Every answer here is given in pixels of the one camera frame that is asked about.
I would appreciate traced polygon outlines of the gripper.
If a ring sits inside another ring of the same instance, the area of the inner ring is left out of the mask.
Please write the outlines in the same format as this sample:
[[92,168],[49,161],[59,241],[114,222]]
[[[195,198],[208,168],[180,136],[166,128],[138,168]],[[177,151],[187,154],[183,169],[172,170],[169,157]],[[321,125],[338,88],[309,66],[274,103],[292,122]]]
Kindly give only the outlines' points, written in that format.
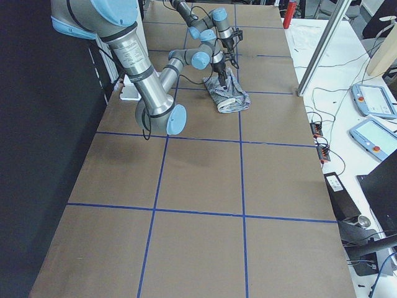
[[229,36],[227,38],[221,38],[221,42],[224,48],[227,49],[226,57],[227,58],[235,58],[236,52],[234,50],[234,38],[233,36]]
[[226,87],[226,80],[227,80],[227,74],[226,74],[226,64],[225,62],[219,61],[217,63],[212,63],[212,69],[214,72],[218,73],[218,82],[221,87]]

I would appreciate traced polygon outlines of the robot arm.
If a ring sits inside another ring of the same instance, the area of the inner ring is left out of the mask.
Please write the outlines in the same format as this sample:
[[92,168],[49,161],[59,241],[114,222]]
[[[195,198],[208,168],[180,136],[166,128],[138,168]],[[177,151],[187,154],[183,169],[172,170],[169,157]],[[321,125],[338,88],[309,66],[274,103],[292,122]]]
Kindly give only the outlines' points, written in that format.
[[185,127],[187,112],[167,92],[185,66],[202,70],[211,65],[220,86],[225,87],[227,74],[222,48],[231,48],[232,31],[222,7],[198,19],[185,1],[172,1],[171,5],[185,20],[192,38],[200,40],[200,45],[171,51],[169,63],[160,74],[156,73],[136,32],[136,1],[52,1],[51,19],[59,33],[88,40],[99,37],[106,43],[141,95],[135,110],[138,125],[149,133],[177,135]]
[[224,7],[218,7],[210,12],[206,12],[201,19],[193,13],[192,8],[186,1],[170,1],[171,6],[181,15],[188,26],[189,33],[193,39],[198,39],[200,34],[207,29],[216,28],[218,38],[221,40],[223,48],[226,49],[226,57],[229,61],[235,59],[234,38],[241,36],[242,32],[233,29],[228,19],[228,13]]

